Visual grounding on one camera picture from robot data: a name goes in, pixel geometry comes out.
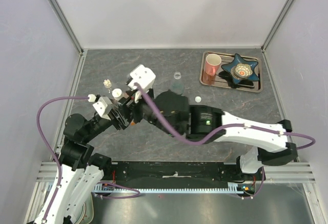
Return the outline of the cream bottle cap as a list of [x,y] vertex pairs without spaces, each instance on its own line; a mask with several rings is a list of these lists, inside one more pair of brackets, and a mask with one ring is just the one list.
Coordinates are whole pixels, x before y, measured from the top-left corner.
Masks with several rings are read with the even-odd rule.
[[105,79],[103,84],[104,84],[104,87],[107,89],[111,88],[111,86],[112,86],[112,83],[109,79]]

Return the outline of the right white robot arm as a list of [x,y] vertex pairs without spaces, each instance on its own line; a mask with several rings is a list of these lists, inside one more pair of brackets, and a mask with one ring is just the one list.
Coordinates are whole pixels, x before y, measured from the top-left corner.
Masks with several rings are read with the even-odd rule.
[[128,91],[115,100],[125,121],[145,119],[186,144],[234,142],[251,146],[236,159],[235,175],[242,180],[264,165],[282,166],[298,156],[296,145],[286,136],[290,132],[288,120],[264,124],[243,119],[214,107],[190,105],[187,97],[171,90],[155,99],[150,93],[142,96],[137,90]]

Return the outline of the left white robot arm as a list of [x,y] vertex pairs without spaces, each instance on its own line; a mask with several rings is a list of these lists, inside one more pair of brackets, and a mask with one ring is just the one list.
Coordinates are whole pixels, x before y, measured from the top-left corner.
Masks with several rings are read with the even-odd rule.
[[64,144],[55,159],[55,180],[33,223],[77,223],[86,200],[102,180],[110,187],[124,187],[127,164],[113,163],[111,158],[93,153],[88,143],[107,128],[125,129],[131,121],[127,108],[113,108],[107,118],[95,113],[90,120],[80,114],[66,119]]

